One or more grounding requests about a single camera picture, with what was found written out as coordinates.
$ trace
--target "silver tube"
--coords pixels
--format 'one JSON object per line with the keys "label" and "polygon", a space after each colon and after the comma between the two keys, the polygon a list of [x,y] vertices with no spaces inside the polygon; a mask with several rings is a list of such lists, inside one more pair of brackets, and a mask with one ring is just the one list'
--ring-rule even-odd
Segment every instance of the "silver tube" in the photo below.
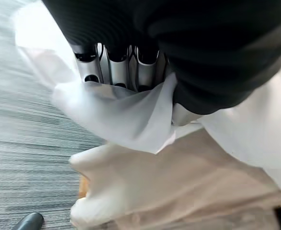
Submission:
{"label": "silver tube", "polygon": [[120,85],[127,88],[129,81],[129,61],[128,55],[124,61],[115,62],[109,59],[107,55],[110,81],[112,85]]}

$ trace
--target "black fabric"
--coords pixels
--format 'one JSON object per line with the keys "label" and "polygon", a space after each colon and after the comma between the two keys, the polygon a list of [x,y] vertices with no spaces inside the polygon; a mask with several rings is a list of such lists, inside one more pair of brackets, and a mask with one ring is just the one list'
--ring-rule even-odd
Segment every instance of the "black fabric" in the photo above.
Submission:
{"label": "black fabric", "polygon": [[176,72],[174,103],[196,114],[241,103],[281,68],[281,0],[43,2],[72,44],[157,45]]}

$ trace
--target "wooden edge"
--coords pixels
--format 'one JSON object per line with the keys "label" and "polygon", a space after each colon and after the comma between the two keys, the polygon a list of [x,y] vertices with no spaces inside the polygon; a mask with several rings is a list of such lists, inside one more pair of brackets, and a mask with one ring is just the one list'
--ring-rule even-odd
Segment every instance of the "wooden edge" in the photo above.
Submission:
{"label": "wooden edge", "polygon": [[88,188],[89,188],[89,181],[84,176],[81,175],[79,179],[79,199],[86,196]]}

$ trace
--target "floor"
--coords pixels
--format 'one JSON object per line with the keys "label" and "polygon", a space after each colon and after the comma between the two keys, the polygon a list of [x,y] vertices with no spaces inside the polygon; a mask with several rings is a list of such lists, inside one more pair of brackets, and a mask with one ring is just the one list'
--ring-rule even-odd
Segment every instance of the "floor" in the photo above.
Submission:
{"label": "floor", "polygon": [[[102,140],[55,109],[14,49],[10,15],[31,0],[0,1],[0,230],[26,214],[45,216],[44,229],[73,229],[69,209],[78,195],[79,177],[67,161]],[[115,229],[114,223],[93,229]],[[161,229],[277,230],[272,211],[247,213]]]}

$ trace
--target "striped carpet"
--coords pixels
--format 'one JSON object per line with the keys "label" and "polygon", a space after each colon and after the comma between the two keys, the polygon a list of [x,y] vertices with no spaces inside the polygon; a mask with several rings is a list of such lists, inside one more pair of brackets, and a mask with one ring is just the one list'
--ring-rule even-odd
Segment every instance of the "striped carpet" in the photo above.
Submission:
{"label": "striped carpet", "polygon": [[55,109],[19,58],[9,18],[28,2],[0,0],[0,230],[33,211],[44,215],[44,229],[72,229],[79,176],[68,159],[101,140]]}

